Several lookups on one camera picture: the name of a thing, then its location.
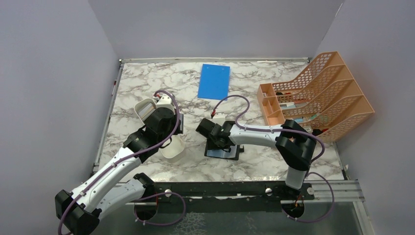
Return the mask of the black leather card holder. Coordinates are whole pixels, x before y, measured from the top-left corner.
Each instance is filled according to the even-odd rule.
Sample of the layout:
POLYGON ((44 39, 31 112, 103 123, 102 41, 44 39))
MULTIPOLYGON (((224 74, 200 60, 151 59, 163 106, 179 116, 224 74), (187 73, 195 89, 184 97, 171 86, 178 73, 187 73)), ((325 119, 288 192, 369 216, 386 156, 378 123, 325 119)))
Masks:
POLYGON ((245 152, 244 146, 241 146, 241 145, 231 146, 228 149, 209 150, 205 148, 204 156, 210 157, 210 158, 237 161, 239 159, 239 155, 244 152, 245 152))

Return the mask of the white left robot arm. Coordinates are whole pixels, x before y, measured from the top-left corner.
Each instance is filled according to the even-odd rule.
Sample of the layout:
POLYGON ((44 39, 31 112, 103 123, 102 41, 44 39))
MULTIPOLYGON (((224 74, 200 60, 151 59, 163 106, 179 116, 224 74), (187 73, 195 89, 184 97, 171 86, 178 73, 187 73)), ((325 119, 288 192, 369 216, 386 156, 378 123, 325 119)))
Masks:
POLYGON ((117 183, 156 154, 165 142, 181 134, 183 116, 177 105, 156 106, 144 126, 130 134, 115 156, 86 182, 72 191, 55 196, 58 234, 66 227, 70 234, 89 235, 101 219, 135 199, 148 201, 155 196, 154 182, 139 173, 124 186, 117 183))

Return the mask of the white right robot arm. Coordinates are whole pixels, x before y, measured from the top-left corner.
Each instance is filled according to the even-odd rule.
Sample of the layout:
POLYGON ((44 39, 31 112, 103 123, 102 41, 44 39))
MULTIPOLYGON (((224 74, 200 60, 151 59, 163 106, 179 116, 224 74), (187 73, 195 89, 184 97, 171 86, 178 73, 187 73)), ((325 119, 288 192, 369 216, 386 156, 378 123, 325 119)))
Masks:
POLYGON ((196 132, 207 139, 210 149, 229 150, 237 145, 258 145, 277 149, 288 165, 283 195, 295 199, 302 192, 319 138, 294 120, 273 126, 255 126, 225 121, 222 125, 204 118, 196 132))

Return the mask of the white oblong plastic tray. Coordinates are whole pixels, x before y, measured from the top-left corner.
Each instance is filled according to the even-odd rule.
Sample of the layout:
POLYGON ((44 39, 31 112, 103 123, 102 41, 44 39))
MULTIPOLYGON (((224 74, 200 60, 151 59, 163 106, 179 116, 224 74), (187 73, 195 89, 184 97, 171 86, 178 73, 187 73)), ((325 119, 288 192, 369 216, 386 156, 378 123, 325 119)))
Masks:
MULTIPOLYGON (((174 108, 174 104, 173 101, 170 97, 168 97, 167 95, 163 95, 161 98, 147 98, 143 100, 144 102, 146 101, 150 101, 150 102, 154 102, 156 105, 156 108, 161 108, 161 107, 165 107, 168 108, 172 111, 175 111, 174 108)), ((140 104, 142 101, 140 101, 139 103, 137 103, 134 106, 134 111, 136 112, 137 106, 138 104, 140 104)), ((181 156, 182 156, 182 152, 184 151, 184 142, 181 138, 181 134, 183 133, 183 114, 180 115, 180 125, 178 127, 178 134, 175 134, 172 136, 172 140, 171 141, 167 141, 166 143, 164 143, 162 145, 161 148, 161 154, 163 155, 163 157, 170 161, 170 162, 175 162, 177 161, 181 156)))

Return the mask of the blue flat board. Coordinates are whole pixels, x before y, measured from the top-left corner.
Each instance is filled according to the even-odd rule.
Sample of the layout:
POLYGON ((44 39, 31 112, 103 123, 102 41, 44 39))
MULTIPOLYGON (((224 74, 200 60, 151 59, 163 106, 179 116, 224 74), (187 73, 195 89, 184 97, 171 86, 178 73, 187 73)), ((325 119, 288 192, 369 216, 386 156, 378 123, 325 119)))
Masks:
POLYGON ((228 96, 231 68, 203 64, 200 73, 198 98, 221 100, 228 96))

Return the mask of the peach plastic file organizer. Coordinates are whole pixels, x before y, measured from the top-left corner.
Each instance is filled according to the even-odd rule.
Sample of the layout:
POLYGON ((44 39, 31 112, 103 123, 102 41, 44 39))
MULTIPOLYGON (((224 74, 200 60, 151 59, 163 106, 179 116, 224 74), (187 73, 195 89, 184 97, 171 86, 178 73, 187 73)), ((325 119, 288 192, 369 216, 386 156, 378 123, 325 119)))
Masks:
POLYGON ((260 84, 257 100, 267 125, 295 120, 323 142, 336 142, 374 109, 337 51, 317 55, 293 80, 260 84))

